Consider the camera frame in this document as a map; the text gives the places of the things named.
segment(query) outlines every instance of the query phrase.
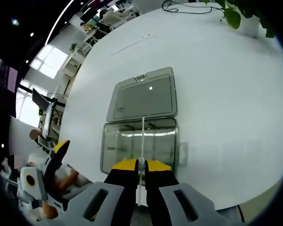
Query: white tabletop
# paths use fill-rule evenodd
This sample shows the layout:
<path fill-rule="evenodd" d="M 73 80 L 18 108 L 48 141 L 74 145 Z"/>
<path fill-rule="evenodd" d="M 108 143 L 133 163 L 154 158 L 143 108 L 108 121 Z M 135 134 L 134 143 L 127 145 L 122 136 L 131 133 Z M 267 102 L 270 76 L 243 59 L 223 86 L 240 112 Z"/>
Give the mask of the white tabletop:
<path fill-rule="evenodd" d="M 281 179 L 283 52 L 262 28 L 258 39 L 245 37 L 221 17 L 216 10 L 190 15 L 159 9 L 101 39 L 67 100 L 60 132 L 61 140 L 71 141 L 65 161 L 92 182 L 104 181 L 102 129 L 114 86 L 170 66 L 179 139 L 188 148 L 187 166 L 177 169 L 179 182 L 189 183 L 218 210 L 246 202 Z"/>

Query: window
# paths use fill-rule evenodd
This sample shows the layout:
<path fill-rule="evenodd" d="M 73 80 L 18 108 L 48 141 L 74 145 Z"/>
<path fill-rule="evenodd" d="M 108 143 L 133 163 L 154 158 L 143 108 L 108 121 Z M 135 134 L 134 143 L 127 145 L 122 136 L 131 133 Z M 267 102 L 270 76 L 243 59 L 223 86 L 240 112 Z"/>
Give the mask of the window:
<path fill-rule="evenodd" d="M 30 67 L 54 79 L 67 56 L 58 48 L 47 44 L 31 62 Z"/>
<path fill-rule="evenodd" d="M 42 95 L 47 95 L 47 91 L 38 87 L 27 80 L 22 80 L 21 85 L 33 89 L 35 88 Z M 16 97 L 16 118 L 34 127 L 39 126 L 39 107 L 33 102 L 32 94 L 23 89 L 17 90 Z"/>

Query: cable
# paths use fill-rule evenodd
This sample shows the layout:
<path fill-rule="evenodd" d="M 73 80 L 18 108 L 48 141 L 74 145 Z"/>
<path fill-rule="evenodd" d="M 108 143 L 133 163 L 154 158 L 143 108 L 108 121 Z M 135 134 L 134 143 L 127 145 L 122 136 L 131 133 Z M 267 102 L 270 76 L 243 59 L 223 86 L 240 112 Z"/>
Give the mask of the cable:
<path fill-rule="evenodd" d="M 47 94 L 62 95 L 62 96 L 68 96 L 69 95 L 69 94 L 60 94 L 60 93 L 47 93 Z"/>
<path fill-rule="evenodd" d="M 179 11 L 179 9 L 177 9 L 177 8 L 170 8 L 169 9 L 169 7 L 171 6 L 172 3 L 178 4 L 178 5 L 182 5 L 182 6 L 186 6 L 186 7 L 191 7 L 191 8 L 209 8 L 209 11 L 208 12 L 203 12 L 203 13 L 191 13 L 191 12 Z M 213 6 L 188 6 L 188 5 L 184 5 L 182 3 L 178 3 L 178 2 L 175 2 L 175 1 L 172 1 L 172 0 L 164 1 L 162 3 L 162 5 L 161 5 L 161 8 L 162 8 L 163 11 L 169 12 L 169 13 L 186 13 L 186 14 L 208 14 L 208 13 L 212 12 L 213 9 L 222 11 L 222 8 L 218 8 L 218 7 L 213 7 Z"/>
<path fill-rule="evenodd" d="M 29 97 L 29 96 L 31 96 L 31 94 L 28 94 L 27 96 L 25 96 L 25 97 L 19 97 L 19 98 L 17 98 L 16 100 L 19 100 L 19 99 L 25 99 L 25 98 L 27 98 L 27 97 Z"/>
<path fill-rule="evenodd" d="M 238 210 L 239 210 L 239 213 L 240 213 L 241 221 L 242 221 L 243 223 L 245 223 L 244 215 L 243 215 L 243 212 L 242 212 L 242 210 L 241 210 L 240 205 L 238 205 L 237 207 L 238 207 Z"/>

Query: computer monitor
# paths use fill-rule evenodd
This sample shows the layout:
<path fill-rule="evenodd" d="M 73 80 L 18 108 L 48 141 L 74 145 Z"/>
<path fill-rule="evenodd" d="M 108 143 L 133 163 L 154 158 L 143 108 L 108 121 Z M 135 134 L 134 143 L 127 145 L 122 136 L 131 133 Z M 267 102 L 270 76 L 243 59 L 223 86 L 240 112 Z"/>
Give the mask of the computer monitor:
<path fill-rule="evenodd" d="M 0 109 L 8 115 L 16 116 L 18 71 L 0 59 Z"/>
<path fill-rule="evenodd" d="M 46 111 L 50 102 L 48 102 L 40 93 L 33 89 L 33 101 L 43 110 Z"/>

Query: white string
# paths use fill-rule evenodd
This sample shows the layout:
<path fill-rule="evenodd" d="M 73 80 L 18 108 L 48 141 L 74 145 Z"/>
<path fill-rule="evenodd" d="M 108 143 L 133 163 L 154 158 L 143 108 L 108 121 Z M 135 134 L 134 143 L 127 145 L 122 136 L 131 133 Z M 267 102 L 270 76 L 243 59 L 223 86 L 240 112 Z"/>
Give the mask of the white string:
<path fill-rule="evenodd" d="M 145 141 L 145 117 L 142 118 L 142 130 L 141 130 L 141 159 L 143 161 L 143 146 L 144 146 L 144 141 Z M 140 175 L 140 187 L 139 187 L 139 198 L 138 198 L 138 206 L 141 205 L 141 196 L 142 196 L 142 170 L 141 170 L 141 175 Z"/>

